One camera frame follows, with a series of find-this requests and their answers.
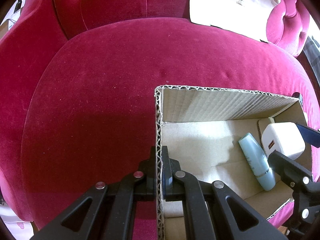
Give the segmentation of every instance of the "white charger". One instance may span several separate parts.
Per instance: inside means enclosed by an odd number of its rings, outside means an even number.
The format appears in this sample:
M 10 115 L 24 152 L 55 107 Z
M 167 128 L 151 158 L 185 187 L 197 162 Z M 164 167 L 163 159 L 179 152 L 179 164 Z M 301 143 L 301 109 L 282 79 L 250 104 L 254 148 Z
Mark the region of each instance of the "white charger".
M 277 150 L 292 160 L 298 158 L 306 147 L 298 127 L 293 122 L 269 124 L 262 133 L 261 142 L 267 157 Z

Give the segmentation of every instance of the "cardboard box wall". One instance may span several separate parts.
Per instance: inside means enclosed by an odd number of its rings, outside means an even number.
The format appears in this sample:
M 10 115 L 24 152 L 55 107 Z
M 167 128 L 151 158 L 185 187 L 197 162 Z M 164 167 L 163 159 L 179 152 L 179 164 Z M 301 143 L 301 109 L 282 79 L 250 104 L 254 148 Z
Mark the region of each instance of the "cardboard box wall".
M 161 86 L 156 97 L 158 238 L 185 239 L 181 202 L 164 202 L 161 186 L 161 147 L 181 169 L 199 180 L 221 180 L 266 219 L 290 199 L 292 190 L 276 176 L 266 192 L 253 175 L 238 140 L 250 132 L 261 144 L 271 122 L 307 125 L 297 98 L 249 90 Z M 311 170 L 311 146 L 296 160 Z

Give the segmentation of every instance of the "metal screw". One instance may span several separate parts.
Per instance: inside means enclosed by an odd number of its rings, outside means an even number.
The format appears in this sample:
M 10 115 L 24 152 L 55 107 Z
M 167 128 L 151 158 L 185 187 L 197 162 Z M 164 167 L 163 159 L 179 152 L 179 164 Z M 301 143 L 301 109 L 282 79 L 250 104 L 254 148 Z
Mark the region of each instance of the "metal screw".
M 309 183 L 309 178 L 308 177 L 303 177 L 303 183 L 308 184 Z
M 103 189 L 106 187 L 106 184 L 103 181 L 96 183 L 96 189 Z
M 309 210 L 306 208 L 302 211 L 301 216 L 303 219 L 306 219 L 308 217 L 308 215 L 309 215 Z
M 133 174 L 133 176 L 135 177 L 135 178 L 141 178 L 141 177 L 143 177 L 143 172 L 142 171 L 136 171 L 134 174 Z
M 186 175 L 186 173 L 184 171 L 177 171 L 176 172 L 176 176 L 178 178 L 183 178 Z
M 223 182 L 220 181 L 220 180 L 215 181 L 213 185 L 214 185 L 216 188 L 223 188 L 223 186 L 224 186 Z

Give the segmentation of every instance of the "blue bottle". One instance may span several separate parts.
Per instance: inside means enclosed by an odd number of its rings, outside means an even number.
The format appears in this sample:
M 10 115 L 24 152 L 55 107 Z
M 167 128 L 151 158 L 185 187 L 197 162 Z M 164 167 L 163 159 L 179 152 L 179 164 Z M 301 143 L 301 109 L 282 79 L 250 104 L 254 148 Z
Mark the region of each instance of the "blue bottle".
M 271 190 L 276 185 L 276 180 L 261 146 L 251 133 L 243 136 L 239 144 L 260 185 L 266 191 Z

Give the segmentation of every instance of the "pink velvet fabric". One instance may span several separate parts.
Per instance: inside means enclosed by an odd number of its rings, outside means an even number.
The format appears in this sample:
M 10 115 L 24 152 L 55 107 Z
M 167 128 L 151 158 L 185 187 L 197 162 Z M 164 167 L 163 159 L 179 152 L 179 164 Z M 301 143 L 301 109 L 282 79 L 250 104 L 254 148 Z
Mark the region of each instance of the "pink velvet fabric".
M 52 0 L 27 0 L 17 23 L 0 40 L 0 186 L 24 221 L 33 220 L 20 166 L 26 115 L 43 71 L 66 41 Z
M 148 158 L 155 143 L 154 88 L 164 84 L 287 96 L 298 91 L 309 126 L 320 127 L 306 72 L 274 44 L 181 18 L 136 19 L 89 30 L 55 55 L 28 110 L 21 164 L 40 228 L 95 182 L 118 181 Z M 318 154 L 313 149 L 315 178 Z M 135 239 L 156 239 L 155 206 L 144 204 Z
M 54 4 L 69 38 L 86 30 L 130 19 L 189 19 L 189 0 L 54 0 Z M 281 0 L 267 22 L 268 40 L 298 56 L 307 38 L 309 17 L 299 0 Z

